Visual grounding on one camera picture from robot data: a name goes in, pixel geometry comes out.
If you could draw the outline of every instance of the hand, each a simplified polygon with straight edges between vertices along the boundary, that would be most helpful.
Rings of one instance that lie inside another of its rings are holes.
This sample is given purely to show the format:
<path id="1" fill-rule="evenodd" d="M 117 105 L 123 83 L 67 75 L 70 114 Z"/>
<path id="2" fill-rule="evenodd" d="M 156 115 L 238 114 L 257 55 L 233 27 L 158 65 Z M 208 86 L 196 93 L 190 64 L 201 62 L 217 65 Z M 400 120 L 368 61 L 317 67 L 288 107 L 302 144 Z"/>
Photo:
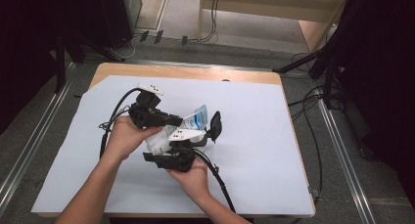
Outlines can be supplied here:
<path id="1" fill-rule="evenodd" d="M 146 138 L 159 133 L 161 130 L 162 127 L 139 129 L 132 122 L 130 116 L 121 116 L 114 122 L 104 155 L 111 155 L 121 160 L 126 159 Z"/>
<path id="2" fill-rule="evenodd" d="M 194 202 L 210 196 L 208 190 L 208 166 L 197 158 L 193 161 L 192 167 L 188 172 L 177 170 L 167 170 L 171 177 L 176 179 L 183 191 Z"/>

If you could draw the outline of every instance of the metal bar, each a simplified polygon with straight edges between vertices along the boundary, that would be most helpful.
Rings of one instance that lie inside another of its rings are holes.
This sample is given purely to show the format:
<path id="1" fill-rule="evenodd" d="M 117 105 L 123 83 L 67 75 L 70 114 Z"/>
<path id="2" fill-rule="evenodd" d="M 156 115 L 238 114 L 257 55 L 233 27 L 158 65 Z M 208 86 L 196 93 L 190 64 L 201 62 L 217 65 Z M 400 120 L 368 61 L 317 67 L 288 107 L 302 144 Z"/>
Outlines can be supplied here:
<path id="1" fill-rule="evenodd" d="M 317 89 L 316 92 L 318 94 L 322 94 L 321 90 L 319 89 Z M 329 129 L 330 136 L 332 138 L 336 153 L 339 157 L 339 161 L 345 174 L 348 187 L 350 189 L 351 195 L 353 196 L 354 203 L 356 205 L 357 211 L 359 212 L 362 223 L 376 223 L 375 217 L 370 208 L 369 201 L 366 198 L 350 158 L 348 157 L 347 149 L 337 128 L 336 121 L 333 118 L 332 112 L 326 108 L 324 102 L 321 100 L 319 101 L 319 107 L 324 121 L 326 122 L 327 128 Z"/>
<path id="2" fill-rule="evenodd" d="M 67 94 L 72 84 L 75 71 L 75 64 L 70 63 L 67 71 L 67 77 L 69 78 L 68 82 L 64 85 L 61 92 L 55 94 L 55 96 L 52 98 L 48 108 L 40 118 L 32 134 L 30 135 L 30 138 L 27 140 L 21 154 L 15 162 L 15 165 L 13 166 L 6 180 L 3 182 L 0 188 L 0 217 L 6 210 L 7 205 L 9 204 L 15 190 L 19 186 L 24 176 L 24 173 L 26 172 L 31 160 L 34 157 L 36 150 L 39 148 L 43 136 L 45 135 L 50 123 L 55 117 L 56 112 L 61 106 L 62 101 L 64 100 L 65 95 Z"/>

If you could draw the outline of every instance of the floor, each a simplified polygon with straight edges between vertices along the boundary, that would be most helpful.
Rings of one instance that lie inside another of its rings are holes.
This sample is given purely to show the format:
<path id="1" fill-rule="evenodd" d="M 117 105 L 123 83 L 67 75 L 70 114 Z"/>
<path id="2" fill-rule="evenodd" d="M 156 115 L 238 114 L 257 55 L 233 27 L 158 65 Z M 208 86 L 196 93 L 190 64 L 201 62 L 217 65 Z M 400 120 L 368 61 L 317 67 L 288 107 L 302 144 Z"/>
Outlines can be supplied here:
<path id="1" fill-rule="evenodd" d="M 303 37 L 299 33 L 300 26 L 295 21 L 271 22 L 269 18 L 253 18 L 228 13 L 217 14 L 218 40 L 215 44 L 189 43 L 186 46 L 181 46 L 182 35 L 196 36 L 195 24 L 197 23 L 194 22 L 194 14 L 189 15 L 191 19 L 188 21 L 181 21 L 186 18 L 184 15 L 190 10 L 180 9 L 178 1 L 167 0 L 160 24 L 160 29 L 164 31 L 164 39 L 161 43 L 154 44 L 154 37 L 150 37 L 144 42 L 135 40 L 133 45 L 137 52 L 127 59 L 128 63 L 151 60 L 230 66 L 241 69 L 256 68 L 257 70 L 269 71 L 271 68 L 289 64 L 292 58 L 296 60 L 302 56 L 300 54 L 294 57 L 294 54 L 307 52 Z M 205 21 L 204 27 L 204 31 L 208 32 L 208 21 Z M 65 140 L 71 118 L 79 103 L 79 98 L 76 96 L 81 96 L 87 90 L 97 65 L 105 61 L 100 55 L 89 50 L 86 51 L 87 61 L 83 65 L 75 65 L 73 83 L 49 129 L 43 136 L 20 185 L 4 210 L 0 223 L 53 222 L 53 219 L 40 218 L 36 214 L 30 213 L 30 210 L 56 152 Z M 126 44 L 116 51 L 122 55 L 128 55 L 131 54 L 132 47 L 130 44 Z M 302 99 L 305 93 L 314 87 L 314 83 L 300 69 L 282 74 L 289 103 Z M 9 129 L 0 135 L 2 152 L 0 181 L 2 183 L 12 169 L 20 151 L 24 148 L 37 121 L 47 109 L 47 104 L 54 97 L 53 88 L 54 79 L 39 91 Z M 298 110 L 290 108 L 292 113 Z M 373 214 L 373 220 L 368 221 L 361 218 L 356 208 L 355 197 L 347 182 L 345 168 L 340 161 L 321 108 L 317 104 L 308 110 L 307 114 L 310 117 L 312 129 L 316 134 L 320 148 L 323 165 L 323 189 L 319 203 L 316 205 L 316 215 L 303 219 L 299 223 L 415 223 L 414 209 L 400 188 L 394 171 L 381 161 L 368 161 L 361 158 L 347 118 L 342 112 L 331 111 L 342 136 L 350 163 Z M 313 188 L 316 188 L 319 184 L 318 159 L 315 146 L 312 144 L 310 129 L 304 117 L 295 120 L 294 127 L 308 181 Z M 5 147 L 5 145 L 13 145 L 14 147 Z M 293 221 L 295 221 L 293 218 L 257 218 L 255 223 L 275 224 L 292 223 Z"/>

